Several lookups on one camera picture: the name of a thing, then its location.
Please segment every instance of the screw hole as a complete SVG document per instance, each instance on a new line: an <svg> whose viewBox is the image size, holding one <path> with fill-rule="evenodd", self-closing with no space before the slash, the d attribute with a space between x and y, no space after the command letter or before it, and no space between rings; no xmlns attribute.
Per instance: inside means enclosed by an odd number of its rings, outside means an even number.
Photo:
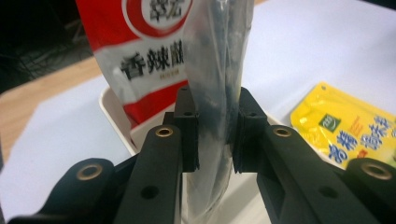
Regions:
<svg viewBox="0 0 396 224"><path fill-rule="evenodd" d="M281 136L281 137L289 137L289 136L291 136L291 132L289 130L283 129L283 128L274 129L274 133L276 135L278 135L278 136Z"/></svg>
<svg viewBox="0 0 396 224"><path fill-rule="evenodd" d="M155 132L155 134L157 134L157 136L160 137L168 137L170 135L172 135L173 130L170 128L160 128L157 130L157 132Z"/></svg>
<svg viewBox="0 0 396 224"><path fill-rule="evenodd" d="M392 174L384 167L377 165L375 163L365 162L361 165L361 169L367 175L381 180L392 179Z"/></svg>
<svg viewBox="0 0 396 224"><path fill-rule="evenodd" d="M103 167L98 163L88 164L83 166L77 172L77 179L79 180L91 180L95 179L103 171Z"/></svg>
<svg viewBox="0 0 396 224"><path fill-rule="evenodd" d="M326 198L335 199L338 197L337 191L335 191L334 189L332 189L330 187L320 187L319 192L321 195L323 195Z"/></svg>
<svg viewBox="0 0 396 224"><path fill-rule="evenodd" d="M160 193L160 191L155 186L147 186L140 191L142 198L147 200L157 197L158 193Z"/></svg>

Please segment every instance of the clear plastic bag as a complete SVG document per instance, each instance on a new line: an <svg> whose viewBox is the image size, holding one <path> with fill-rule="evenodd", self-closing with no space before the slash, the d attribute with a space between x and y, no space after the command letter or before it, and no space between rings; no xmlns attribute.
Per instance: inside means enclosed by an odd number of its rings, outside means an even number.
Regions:
<svg viewBox="0 0 396 224"><path fill-rule="evenodd" d="M216 223L228 187L242 65L254 1L194 1L183 39L199 116L200 170L187 175L187 223Z"/></svg>

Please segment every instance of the red logo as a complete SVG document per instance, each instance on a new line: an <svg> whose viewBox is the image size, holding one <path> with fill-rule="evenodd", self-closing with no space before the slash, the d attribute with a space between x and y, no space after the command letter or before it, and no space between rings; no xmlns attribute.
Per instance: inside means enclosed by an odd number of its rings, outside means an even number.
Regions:
<svg viewBox="0 0 396 224"><path fill-rule="evenodd" d="M135 33L165 37L184 25L191 5L192 0L123 0L122 12Z"/></svg>

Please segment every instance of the yellow snack package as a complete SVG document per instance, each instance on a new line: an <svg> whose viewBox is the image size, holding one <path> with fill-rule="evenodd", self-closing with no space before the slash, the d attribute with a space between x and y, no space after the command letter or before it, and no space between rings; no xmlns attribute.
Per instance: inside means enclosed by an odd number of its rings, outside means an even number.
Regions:
<svg viewBox="0 0 396 224"><path fill-rule="evenodd" d="M322 158L341 168L364 157L396 167L396 117L327 83L319 83L290 118Z"/></svg>

